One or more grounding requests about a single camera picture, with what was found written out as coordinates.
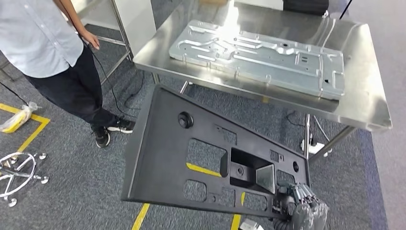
gray carpet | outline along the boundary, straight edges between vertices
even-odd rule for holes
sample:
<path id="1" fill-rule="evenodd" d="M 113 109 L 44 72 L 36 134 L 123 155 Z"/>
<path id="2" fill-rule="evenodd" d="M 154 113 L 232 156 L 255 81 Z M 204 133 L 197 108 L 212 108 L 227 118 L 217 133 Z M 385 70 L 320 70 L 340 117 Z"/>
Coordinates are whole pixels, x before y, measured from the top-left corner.
<path id="1" fill-rule="evenodd" d="M 163 3 L 153 0 L 152 4 L 159 27 L 178 1 Z M 88 26 L 88 29 L 96 34 L 117 36 L 113 31 L 95 26 Z M 101 50 L 96 56 L 106 71 L 124 52 L 117 47 L 101 42 Z M 39 164 L 39 172 L 49 175 L 50 181 L 46 185 L 30 183 L 29 187 L 16 196 L 19 199 L 17 206 L 0 209 L 2 229 L 131 229 L 141 204 L 119 200 L 124 166 L 122 154 L 129 136 L 113 133 L 108 148 L 96 148 L 94 137 L 85 122 L 47 102 L 12 67 L 8 67 L 7 72 L 14 81 L 2 75 L 0 81 L 8 84 L 26 100 L 37 102 L 43 107 L 37 114 L 51 119 L 27 148 L 27 151 L 45 151 L 49 154 L 49 158 Z M 134 109 L 126 108 L 125 99 L 141 86 L 143 76 L 144 84 L 139 94 L 126 104 Z M 161 81 L 176 90 L 183 84 L 165 76 L 161 76 Z M 138 113 L 136 109 L 141 106 L 144 96 L 153 88 L 150 73 L 136 72 L 132 63 L 124 61 L 110 81 L 103 85 L 104 106 L 117 114 L 121 113 L 115 107 L 109 82 L 114 85 L 119 107 L 135 117 Z M 291 125 L 285 119 L 290 112 L 287 109 L 196 85 L 188 87 L 185 93 L 219 113 L 300 151 L 303 128 Z M 14 107 L 21 105 L 18 99 L 1 87 L 0 94 L 1 103 Z M 9 113 L 0 111 L 1 121 L 9 116 Z M 301 113 L 292 116 L 293 122 L 303 123 L 303 119 L 304 114 Z M 343 128 L 326 120 L 320 122 L 329 136 Z M 1 155 L 14 152 L 37 126 L 37 122 L 29 121 L 12 135 L 1 133 Z M 312 126 L 311 131 L 317 140 L 324 141 L 315 126 Z M 330 207 L 327 229 L 387 229 L 369 133 L 357 131 L 352 134 L 334 147 L 328 158 L 316 162 L 310 170 L 314 191 Z M 257 220 L 264 229 L 272 229 L 267 219 L 250 218 Z M 228 230 L 231 221 L 232 215 L 229 214 L 151 205 L 141 229 Z"/>

black sneaker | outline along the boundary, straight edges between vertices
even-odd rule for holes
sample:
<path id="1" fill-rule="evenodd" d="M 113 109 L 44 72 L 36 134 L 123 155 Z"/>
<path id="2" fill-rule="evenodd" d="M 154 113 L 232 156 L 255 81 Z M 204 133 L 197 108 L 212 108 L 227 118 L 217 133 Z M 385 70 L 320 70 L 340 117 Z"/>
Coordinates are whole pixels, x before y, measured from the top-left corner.
<path id="1" fill-rule="evenodd" d="M 132 133 L 135 126 L 134 121 L 124 120 L 120 118 L 115 126 L 108 127 L 109 131 L 119 131 L 122 133 Z"/>
<path id="2" fill-rule="evenodd" d="M 110 144 L 110 134 L 105 127 L 94 130 L 94 134 L 96 134 L 97 147 L 104 148 Z"/>

white electrical plug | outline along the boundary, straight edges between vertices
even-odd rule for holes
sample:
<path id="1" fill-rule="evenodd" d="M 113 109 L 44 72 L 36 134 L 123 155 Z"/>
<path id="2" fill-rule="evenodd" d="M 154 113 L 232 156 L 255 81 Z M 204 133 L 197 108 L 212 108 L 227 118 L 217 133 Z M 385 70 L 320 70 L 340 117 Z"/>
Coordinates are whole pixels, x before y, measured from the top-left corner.
<path id="1" fill-rule="evenodd" d="M 302 140 L 302 143 L 300 143 L 300 147 L 302 148 L 302 151 L 304 151 L 305 149 L 305 140 Z M 322 143 L 316 143 L 316 145 L 311 145 L 309 144 L 309 153 L 311 154 L 316 154 L 317 152 L 319 152 L 322 148 L 324 147 L 324 144 Z M 329 153 L 331 153 L 333 151 L 333 149 L 330 149 L 328 152 L 326 152 L 323 156 L 326 157 L 328 156 Z"/>

chair caster wheel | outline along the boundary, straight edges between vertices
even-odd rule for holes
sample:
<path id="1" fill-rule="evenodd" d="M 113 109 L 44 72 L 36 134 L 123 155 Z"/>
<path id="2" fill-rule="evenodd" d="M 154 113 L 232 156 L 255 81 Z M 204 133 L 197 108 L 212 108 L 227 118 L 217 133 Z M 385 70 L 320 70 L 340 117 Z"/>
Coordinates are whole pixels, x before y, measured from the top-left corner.
<path id="1" fill-rule="evenodd" d="M 9 202 L 9 207 L 14 207 L 16 204 L 17 204 L 17 199 L 16 199 L 16 198 L 13 198 L 13 199 L 11 199 L 10 202 Z"/>
<path id="2" fill-rule="evenodd" d="M 49 177 L 47 176 L 43 176 L 42 180 L 41 180 L 41 184 L 46 184 L 49 181 Z"/>
<path id="3" fill-rule="evenodd" d="M 39 154 L 38 158 L 39 158 L 40 160 L 45 159 L 45 158 L 46 158 L 46 153 L 41 153 L 41 154 Z"/>
<path id="4" fill-rule="evenodd" d="M 10 158 L 11 164 L 15 164 L 15 163 L 17 163 L 17 161 L 18 161 L 18 158 L 16 158 L 16 157 L 11 157 Z"/>

rectangular opening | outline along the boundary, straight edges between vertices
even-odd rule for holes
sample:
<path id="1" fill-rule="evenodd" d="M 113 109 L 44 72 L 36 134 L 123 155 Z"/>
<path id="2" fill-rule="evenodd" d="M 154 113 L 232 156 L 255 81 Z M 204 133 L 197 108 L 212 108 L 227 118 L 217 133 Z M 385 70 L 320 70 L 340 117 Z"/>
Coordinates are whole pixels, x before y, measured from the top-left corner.
<path id="1" fill-rule="evenodd" d="M 197 139 L 190 139 L 186 162 L 201 168 L 220 173 L 221 158 L 227 157 L 227 151 Z"/>
<path id="2" fill-rule="evenodd" d="M 279 154 L 273 150 L 269 150 L 269 155 L 271 157 L 271 161 L 279 162 Z"/>
<path id="3" fill-rule="evenodd" d="M 234 207 L 234 202 L 236 200 L 236 191 L 234 189 L 223 188 L 223 193 L 221 195 L 214 196 L 217 204 L 226 207 Z"/>
<path id="4" fill-rule="evenodd" d="M 255 211 L 265 211 L 267 210 L 268 202 L 263 195 L 245 192 L 243 206 Z"/>
<path id="5" fill-rule="evenodd" d="M 272 194 L 256 183 L 256 170 L 272 163 L 237 148 L 231 148 L 230 184 Z"/>
<path id="6" fill-rule="evenodd" d="M 237 145 L 237 134 L 230 130 L 227 130 L 223 127 L 215 125 L 215 128 L 218 132 L 223 134 L 224 141 L 227 141 L 230 144 Z"/>
<path id="7" fill-rule="evenodd" d="M 228 143 L 237 145 L 237 134 L 223 128 L 223 137 Z"/>
<path id="8" fill-rule="evenodd" d="M 203 202 L 207 197 L 207 187 L 202 182 L 187 180 L 183 185 L 183 195 L 188 200 Z"/>
<path id="9" fill-rule="evenodd" d="M 289 174 L 287 172 L 281 171 L 281 170 L 277 170 L 276 171 L 276 181 L 287 181 L 287 182 L 291 182 L 294 184 L 295 180 L 294 180 L 294 176 L 292 174 Z"/>

